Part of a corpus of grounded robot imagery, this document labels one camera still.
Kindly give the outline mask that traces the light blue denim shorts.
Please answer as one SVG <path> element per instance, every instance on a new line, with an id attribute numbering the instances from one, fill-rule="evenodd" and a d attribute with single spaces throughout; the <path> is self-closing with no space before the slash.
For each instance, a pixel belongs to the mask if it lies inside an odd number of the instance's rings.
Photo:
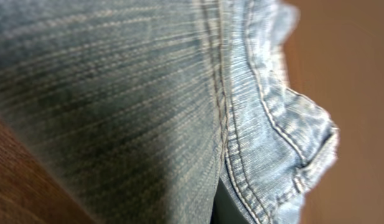
<path id="1" fill-rule="evenodd" d="M 0 118 L 104 223 L 297 223 L 334 163 L 279 0 L 0 1 Z"/>

